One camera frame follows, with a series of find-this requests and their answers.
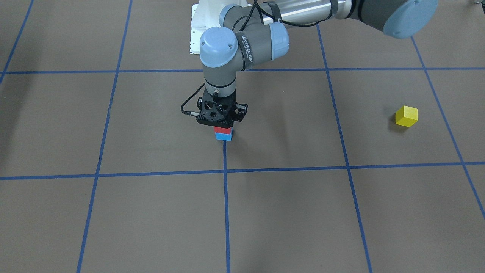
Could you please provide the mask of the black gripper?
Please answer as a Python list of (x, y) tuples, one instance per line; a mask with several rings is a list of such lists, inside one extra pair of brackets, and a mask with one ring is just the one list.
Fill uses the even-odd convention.
[(244, 119), (248, 109), (248, 104), (238, 104), (236, 97), (236, 92), (223, 98), (213, 97), (204, 89), (203, 96), (197, 101), (199, 114), (196, 121), (205, 126), (232, 128), (235, 122)]

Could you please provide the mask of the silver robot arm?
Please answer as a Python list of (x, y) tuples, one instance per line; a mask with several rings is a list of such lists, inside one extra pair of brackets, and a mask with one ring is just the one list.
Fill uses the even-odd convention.
[(192, 7), (191, 52), (203, 65), (197, 111), (183, 110), (207, 126), (232, 128), (247, 113), (237, 103), (237, 72), (289, 51), (288, 29), (331, 19), (354, 19), (397, 39), (431, 20), (437, 0), (201, 0)]

